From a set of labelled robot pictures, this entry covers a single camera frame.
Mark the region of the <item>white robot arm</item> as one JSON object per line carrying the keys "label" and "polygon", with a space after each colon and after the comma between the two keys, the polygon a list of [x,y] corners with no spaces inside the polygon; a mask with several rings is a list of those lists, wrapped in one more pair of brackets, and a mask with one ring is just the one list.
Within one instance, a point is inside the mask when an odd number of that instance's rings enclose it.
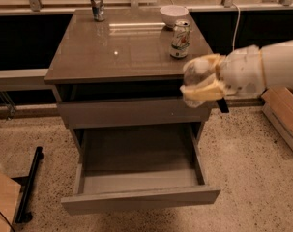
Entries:
{"label": "white robot arm", "polygon": [[190,103],[259,96],[274,86],[293,89],[293,40],[197,57],[183,71],[181,92]]}

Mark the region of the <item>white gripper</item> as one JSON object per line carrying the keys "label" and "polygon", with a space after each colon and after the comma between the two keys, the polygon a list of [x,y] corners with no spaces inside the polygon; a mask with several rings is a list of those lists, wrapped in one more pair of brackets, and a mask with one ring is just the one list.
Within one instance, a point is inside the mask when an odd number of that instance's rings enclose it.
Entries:
{"label": "white gripper", "polygon": [[235,96],[260,96],[266,88],[261,53],[256,45],[236,49],[226,57],[209,54],[186,63],[186,68],[201,67],[211,70],[216,66],[220,66],[220,81],[214,76],[204,80],[199,77],[187,78],[180,88],[185,99],[215,101],[222,99],[225,93]]}

